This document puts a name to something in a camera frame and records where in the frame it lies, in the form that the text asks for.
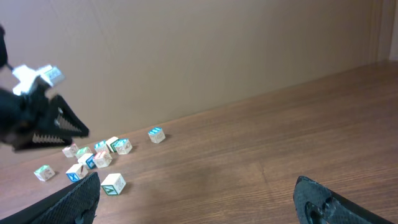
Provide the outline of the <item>green sided wooden block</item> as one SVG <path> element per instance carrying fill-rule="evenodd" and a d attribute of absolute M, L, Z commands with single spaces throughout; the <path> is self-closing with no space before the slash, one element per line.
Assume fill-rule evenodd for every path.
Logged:
<path fill-rule="evenodd" d="M 109 174 L 101 183 L 106 195 L 120 195 L 125 186 L 126 181 L 121 173 Z"/>

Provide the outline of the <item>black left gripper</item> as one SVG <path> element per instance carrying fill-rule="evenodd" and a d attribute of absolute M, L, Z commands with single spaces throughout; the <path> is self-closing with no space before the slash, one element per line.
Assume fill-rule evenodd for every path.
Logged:
<path fill-rule="evenodd" d="M 1 89 L 1 142 L 13 147 L 15 152 L 51 147 L 69 146 L 71 137 L 85 138 L 89 129 L 75 115 L 60 95 L 49 101 L 47 113 L 48 130 L 57 135 L 40 135 L 38 123 L 40 117 L 48 111 L 48 98 L 45 92 L 50 85 L 36 86 L 28 95 L 15 95 Z"/>

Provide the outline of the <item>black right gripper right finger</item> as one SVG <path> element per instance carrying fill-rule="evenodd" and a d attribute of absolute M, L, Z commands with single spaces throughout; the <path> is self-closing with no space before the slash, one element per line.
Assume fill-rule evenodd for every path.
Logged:
<path fill-rule="evenodd" d="M 298 177 L 293 194 L 301 224 L 392 224 L 306 177 Z"/>

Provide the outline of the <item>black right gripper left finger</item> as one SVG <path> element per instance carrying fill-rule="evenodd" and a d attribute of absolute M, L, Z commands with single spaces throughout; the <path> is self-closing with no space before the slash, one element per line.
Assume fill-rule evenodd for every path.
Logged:
<path fill-rule="evenodd" d="M 92 224 L 100 200 L 93 172 L 43 200 L 1 220 L 1 224 Z"/>

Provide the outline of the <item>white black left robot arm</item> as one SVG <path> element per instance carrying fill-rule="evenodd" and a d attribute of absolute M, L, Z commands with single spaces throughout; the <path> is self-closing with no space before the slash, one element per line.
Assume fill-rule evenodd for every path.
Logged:
<path fill-rule="evenodd" d="M 1 89 L 1 143 L 18 152 L 68 146 L 73 138 L 88 137 L 89 129 L 62 96 L 46 96 L 65 79 L 62 72 L 52 65 L 38 70 L 26 65 L 12 67 L 5 34 L 1 28 L 1 68 L 8 68 L 19 83 L 11 91 Z"/>

